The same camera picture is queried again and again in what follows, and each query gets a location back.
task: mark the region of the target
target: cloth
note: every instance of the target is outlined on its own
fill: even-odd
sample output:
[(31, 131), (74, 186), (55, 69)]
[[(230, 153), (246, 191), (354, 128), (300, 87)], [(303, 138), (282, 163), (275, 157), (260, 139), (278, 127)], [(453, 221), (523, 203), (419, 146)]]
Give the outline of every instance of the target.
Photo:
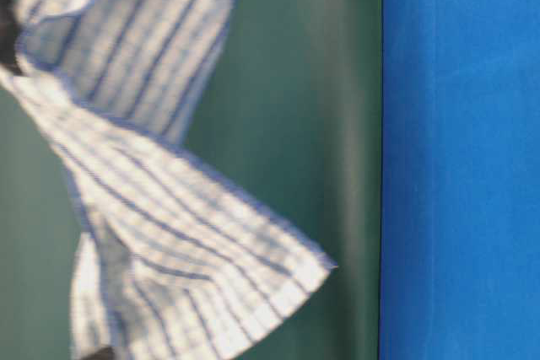
[(0, 81), (65, 166), (83, 226), (73, 358), (229, 359), (333, 263), (182, 146), (234, 0), (20, 0)]

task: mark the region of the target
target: blue fabric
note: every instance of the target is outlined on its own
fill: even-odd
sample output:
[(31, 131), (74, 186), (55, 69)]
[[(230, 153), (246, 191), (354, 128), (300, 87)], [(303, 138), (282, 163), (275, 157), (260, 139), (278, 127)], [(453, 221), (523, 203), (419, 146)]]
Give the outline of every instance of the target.
[(540, 0), (383, 0), (381, 359), (540, 354)]

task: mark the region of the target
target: blue surface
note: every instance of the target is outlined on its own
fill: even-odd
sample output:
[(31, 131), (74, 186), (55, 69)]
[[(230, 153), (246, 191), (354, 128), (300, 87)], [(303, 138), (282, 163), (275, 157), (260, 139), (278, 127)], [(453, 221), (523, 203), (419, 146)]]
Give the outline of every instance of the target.
[(540, 356), (540, 0), (383, 0), (381, 359)]

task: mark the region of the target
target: dish towel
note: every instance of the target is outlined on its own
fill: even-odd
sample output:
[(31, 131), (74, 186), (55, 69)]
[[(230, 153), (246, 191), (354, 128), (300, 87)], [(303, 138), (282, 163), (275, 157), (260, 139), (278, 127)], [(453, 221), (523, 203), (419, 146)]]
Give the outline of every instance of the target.
[(73, 358), (230, 359), (333, 263), (182, 146), (234, 0), (19, 0), (0, 80), (66, 169), (83, 226)]

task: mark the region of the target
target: white and blue striped towel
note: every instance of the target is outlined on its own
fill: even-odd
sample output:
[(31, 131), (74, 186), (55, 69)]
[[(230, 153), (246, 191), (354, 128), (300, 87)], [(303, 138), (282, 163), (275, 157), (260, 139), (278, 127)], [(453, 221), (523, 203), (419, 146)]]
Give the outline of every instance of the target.
[(3, 86), (66, 168), (83, 224), (73, 358), (229, 359), (332, 263), (181, 147), (234, 0), (20, 0)]

